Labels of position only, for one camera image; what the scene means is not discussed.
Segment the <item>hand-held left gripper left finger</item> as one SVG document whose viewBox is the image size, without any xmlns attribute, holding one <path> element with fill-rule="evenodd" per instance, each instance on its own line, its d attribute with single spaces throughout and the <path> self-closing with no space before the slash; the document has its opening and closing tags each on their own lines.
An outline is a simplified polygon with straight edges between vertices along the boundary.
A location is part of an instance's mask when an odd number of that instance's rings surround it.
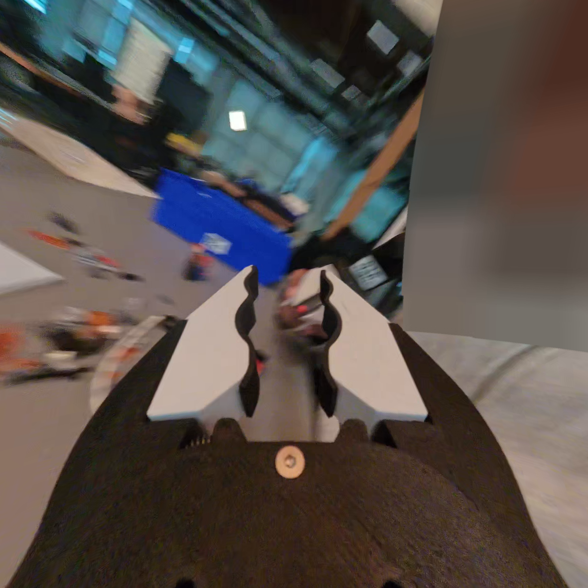
<svg viewBox="0 0 588 588">
<path fill-rule="evenodd" d="M 188 317 L 146 413 L 151 421 L 252 417 L 260 381 L 251 340 L 258 270 L 241 270 Z"/>
</svg>

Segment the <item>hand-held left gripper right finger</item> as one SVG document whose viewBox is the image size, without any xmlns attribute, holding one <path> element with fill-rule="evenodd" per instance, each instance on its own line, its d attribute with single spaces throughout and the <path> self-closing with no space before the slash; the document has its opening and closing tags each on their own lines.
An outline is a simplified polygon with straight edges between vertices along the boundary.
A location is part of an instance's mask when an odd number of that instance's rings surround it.
<svg viewBox="0 0 588 588">
<path fill-rule="evenodd" d="M 428 410 L 389 321 L 329 270 L 320 274 L 327 340 L 315 367 L 322 410 L 339 422 L 424 422 Z"/>
</svg>

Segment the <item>red and blue lego figure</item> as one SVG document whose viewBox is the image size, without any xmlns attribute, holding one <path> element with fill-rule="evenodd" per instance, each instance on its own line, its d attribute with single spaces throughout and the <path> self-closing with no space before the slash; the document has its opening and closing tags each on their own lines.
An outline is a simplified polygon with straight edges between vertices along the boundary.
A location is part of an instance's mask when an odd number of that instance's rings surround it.
<svg viewBox="0 0 588 588">
<path fill-rule="evenodd" d="M 212 262 L 213 258 L 205 246 L 192 244 L 189 257 L 182 270 L 182 278 L 188 282 L 207 280 Z"/>
</svg>

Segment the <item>pile of lego pieces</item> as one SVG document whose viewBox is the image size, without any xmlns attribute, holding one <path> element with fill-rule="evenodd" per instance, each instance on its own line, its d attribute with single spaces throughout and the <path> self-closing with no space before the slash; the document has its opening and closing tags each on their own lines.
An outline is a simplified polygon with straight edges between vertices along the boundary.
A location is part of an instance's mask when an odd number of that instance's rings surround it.
<svg viewBox="0 0 588 588">
<path fill-rule="evenodd" d="M 99 248 L 81 241 L 81 230 L 69 217 L 51 210 L 47 219 L 61 230 L 60 234 L 36 229 L 26 232 L 33 239 L 70 254 L 89 277 L 145 281 L 141 275 L 126 271 Z M 21 356 L 26 342 L 23 331 L 1 327 L 1 383 L 11 386 L 47 379 L 75 380 L 92 371 L 83 361 L 103 351 L 133 320 L 132 311 L 128 310 L 104 312 L 66 307 L 37 328 L 36 334 L 47 344 L 47 350 L 39 358 Z"/>
</svg>

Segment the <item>person's right hand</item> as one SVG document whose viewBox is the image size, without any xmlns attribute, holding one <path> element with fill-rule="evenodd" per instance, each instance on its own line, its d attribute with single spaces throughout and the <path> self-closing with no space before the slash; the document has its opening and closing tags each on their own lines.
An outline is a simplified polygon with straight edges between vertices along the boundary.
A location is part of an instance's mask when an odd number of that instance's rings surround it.
<svg viewBox="0 0 588 588">
<path fill-rule="evenodd" d="M 276 326 L 309 345 L 327 340 L 322 325 L 325 307 L 320 297 L 320 278 L 328 268 L 326 265 L 293 271 L 282 281 L 277 298 Z"/>
</svg>

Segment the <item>clear plastic bag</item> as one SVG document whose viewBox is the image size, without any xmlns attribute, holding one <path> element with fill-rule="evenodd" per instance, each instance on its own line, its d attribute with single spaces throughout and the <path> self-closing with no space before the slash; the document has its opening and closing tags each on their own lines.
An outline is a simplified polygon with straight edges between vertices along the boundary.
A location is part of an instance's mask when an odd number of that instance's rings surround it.
<svg viewBox="0 0 588 588">
<path fill-rule="evenodd" d="M 151 315 L 114 342 L 96 365 L 90 381 L 89 409 L 92 415 L 129 372 L 133 362 L 146 352 L 151 335 L 156 331 L 168 333 L 179 321 L 173 315 Z"/>
</svg>

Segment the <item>wooden beam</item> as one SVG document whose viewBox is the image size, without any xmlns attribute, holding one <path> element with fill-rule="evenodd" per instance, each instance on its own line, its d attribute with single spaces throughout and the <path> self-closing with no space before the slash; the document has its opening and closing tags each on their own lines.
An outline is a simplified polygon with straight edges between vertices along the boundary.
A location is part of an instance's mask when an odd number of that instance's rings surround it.
<svg viewBox="0 0 588 588">
<path fill-rule="evenodd" d="M 416 136 L 422 112 L 425 90 L 423 89 L 404 117 L 388 138 L 378 156 L 371 163 L 353 194 L 321 236 L 324 242 L 334 239 L 361 213 L 374 192 L 381 186 L 388 173 L 396 166 L 409 143 Z"/>
</svg>

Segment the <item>blue box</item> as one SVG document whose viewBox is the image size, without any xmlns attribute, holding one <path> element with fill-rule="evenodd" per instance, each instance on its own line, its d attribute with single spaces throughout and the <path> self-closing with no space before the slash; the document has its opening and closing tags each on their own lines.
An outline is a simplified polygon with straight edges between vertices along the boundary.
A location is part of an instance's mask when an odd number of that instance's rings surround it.
<svg viewBox="0 0 588 588">
<path fill-rule="evenodd" d="M 152 220 L 190 244 L 201 244 L 220 262 L 240 271 L 254 265 L 259 283 L 274 285 L 290 265 L 288 234 L 204 181 L 163 169 L 155 189 Z"/>
</svg>

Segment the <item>white instruction booklet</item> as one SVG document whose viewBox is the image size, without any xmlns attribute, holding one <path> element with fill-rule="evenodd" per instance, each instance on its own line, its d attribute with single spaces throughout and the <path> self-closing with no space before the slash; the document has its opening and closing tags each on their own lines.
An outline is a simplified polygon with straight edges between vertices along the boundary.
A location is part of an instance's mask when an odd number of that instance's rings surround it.
<svg viewBox="0 0 588 588">
<path fill-rule="evenodd" d="M 63 276 L 1 242 L 1 295 L 61 283 Z"/>
</svg>

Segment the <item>white table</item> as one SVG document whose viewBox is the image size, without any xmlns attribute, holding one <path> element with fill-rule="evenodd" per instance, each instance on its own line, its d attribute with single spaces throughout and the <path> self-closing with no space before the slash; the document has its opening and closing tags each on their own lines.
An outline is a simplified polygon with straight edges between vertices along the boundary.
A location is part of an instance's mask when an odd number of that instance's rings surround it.
<svg viewBox="0 0 588 588">
<path fill-rule="evenodd" d="M 124 194 L 160 199 L 91 148 L 39 122 L 1 109 L 1 133 L 74 180 Z"/>
</svg>

